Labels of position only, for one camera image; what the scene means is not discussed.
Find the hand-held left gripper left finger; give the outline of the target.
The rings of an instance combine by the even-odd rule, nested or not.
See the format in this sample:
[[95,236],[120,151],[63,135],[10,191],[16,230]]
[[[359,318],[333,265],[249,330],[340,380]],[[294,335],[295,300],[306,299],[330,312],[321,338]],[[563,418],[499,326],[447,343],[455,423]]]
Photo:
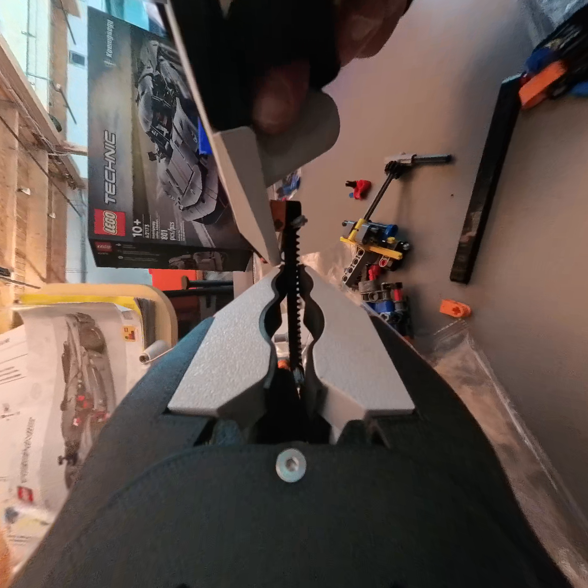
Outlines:
[[281,273],[272,269],[214,316],[168,403],[172,414],[227,420],[265,414],[265,391],[277,368],[272,337],[282,325]]

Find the long black beam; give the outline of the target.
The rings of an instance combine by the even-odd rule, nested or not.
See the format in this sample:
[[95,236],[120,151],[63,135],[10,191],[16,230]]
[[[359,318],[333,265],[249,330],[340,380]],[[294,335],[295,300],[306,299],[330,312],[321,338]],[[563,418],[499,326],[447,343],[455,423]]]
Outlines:
[[522,75],[508,77],[500,85],[481,160],[459,237],[449,279],[469,284],[481,249],[492,204],[521,103],[518,95]]

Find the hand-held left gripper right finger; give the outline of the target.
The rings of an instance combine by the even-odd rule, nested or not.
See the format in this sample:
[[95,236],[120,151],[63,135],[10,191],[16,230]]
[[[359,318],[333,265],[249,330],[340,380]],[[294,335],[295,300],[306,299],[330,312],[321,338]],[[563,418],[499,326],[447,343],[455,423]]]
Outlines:
[[306,266],[303,301],[309,413],[327,422],[410,415],[415,404],[369,313]]

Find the toy car set box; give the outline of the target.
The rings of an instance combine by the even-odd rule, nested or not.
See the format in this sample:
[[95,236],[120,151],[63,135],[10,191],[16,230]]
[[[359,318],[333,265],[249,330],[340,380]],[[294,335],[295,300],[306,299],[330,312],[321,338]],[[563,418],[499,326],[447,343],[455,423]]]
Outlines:
[[232,272],[252,249],[171,40],[88,8],[88,233],[98,267]]

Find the yellow grey axle subassembly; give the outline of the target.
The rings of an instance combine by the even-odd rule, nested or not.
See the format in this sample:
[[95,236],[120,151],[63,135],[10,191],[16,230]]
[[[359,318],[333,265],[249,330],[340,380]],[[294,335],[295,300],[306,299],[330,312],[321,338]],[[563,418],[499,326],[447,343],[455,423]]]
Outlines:
[[444,166],[453,161],[452,154],[401,153],[386,162],[386,178],[367,211],[359,220],[342,223],[343,233],[340,241],[356,250],[353,259],[343,271],[343,286],[358,290],[360,281],[368,277],[373,266],[388,272],[399,270],[412,248],[411,243],[400,239],[396,224],[383,224],[372,219],[390,184],[402,179],[415,168]]

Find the person's right hand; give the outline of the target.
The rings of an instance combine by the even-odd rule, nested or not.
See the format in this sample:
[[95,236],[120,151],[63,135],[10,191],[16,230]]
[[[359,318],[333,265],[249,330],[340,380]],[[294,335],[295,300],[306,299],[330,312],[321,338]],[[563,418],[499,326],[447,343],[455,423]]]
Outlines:
[[[334,39],[340,66],[377,55],[393,35],[413,1],[341,1],[336,9]],[[299,117],[310,88],[310,65],[295,61],[268,70],[256,84],[254,127],[277,135]]]

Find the grey blue red subassembly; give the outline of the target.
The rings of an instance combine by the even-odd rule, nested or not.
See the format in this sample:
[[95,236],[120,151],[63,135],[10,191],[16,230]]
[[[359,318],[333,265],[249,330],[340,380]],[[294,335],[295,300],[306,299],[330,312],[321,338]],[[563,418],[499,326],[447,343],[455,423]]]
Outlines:
[[401,282],[358,283],[362,302],[407,340],[414,337],[409,298]]

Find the red flat object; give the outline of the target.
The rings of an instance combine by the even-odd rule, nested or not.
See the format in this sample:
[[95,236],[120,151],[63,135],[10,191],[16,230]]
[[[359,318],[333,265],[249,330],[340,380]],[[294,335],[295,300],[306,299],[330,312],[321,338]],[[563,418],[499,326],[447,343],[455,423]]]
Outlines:
[[200,270],[175,270],[175,269],[148,269],[151,276],[152,286],[161,291],[182,290],[182,279],[186,277],[189,281],[204,279]]

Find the orange black blue subassembly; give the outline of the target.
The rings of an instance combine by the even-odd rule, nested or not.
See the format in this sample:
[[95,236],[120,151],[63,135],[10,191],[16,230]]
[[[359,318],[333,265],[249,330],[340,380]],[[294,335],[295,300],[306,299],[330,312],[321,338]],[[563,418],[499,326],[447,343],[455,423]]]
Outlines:
[[518,89],[523,111],[565,95],[587,97],[587,21],[564,24],[525,61]]

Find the black gear rack assembly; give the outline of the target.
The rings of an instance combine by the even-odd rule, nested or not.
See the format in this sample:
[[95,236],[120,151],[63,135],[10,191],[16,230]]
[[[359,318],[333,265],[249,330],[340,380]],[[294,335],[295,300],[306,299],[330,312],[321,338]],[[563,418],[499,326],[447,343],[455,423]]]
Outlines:
[[288,325],[289,367],[298,391],[304,380],[302,361],[302,322],[300,318],[300,254],[299,231],[307,219],[302,214],[302,205],[297,201],[270,201],[270,209],[276,232],[281,236],[281,273],[286,300]]

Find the empty clear plastic bag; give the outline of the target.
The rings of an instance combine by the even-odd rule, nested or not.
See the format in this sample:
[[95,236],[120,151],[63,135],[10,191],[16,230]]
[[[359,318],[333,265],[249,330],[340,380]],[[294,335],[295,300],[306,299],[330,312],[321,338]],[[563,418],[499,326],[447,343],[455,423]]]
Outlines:
[[452,386],[495,450],[526,519],[575,587],[587,587],[587,517],[499,382],[467,323],[455,320],[416,348]]

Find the instruction booklet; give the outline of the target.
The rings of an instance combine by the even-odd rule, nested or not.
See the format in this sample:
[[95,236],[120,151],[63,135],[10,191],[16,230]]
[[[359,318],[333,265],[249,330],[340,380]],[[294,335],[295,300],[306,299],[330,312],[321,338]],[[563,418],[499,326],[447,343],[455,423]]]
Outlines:
[[111,302],[25,305],[1,335],[1,536],[32,555],[102,429],[145,373],[138,311]]

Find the small clear parts bag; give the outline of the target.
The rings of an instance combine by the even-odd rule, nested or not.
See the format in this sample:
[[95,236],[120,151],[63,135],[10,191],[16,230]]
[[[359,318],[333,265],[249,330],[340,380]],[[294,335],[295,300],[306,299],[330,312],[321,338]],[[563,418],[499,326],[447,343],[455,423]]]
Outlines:
[[297,168],[273,185],[275,199],[288,201],[297,195],[302,180],[302,168]]

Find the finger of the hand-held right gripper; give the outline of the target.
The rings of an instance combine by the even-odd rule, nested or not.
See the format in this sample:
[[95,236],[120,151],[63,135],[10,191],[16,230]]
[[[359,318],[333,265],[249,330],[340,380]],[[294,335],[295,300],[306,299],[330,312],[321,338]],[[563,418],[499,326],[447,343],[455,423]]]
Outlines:
[[216,130],[212,151],[240,234],[260,258],[279,266],[281,250],[254,131],[247,126]]

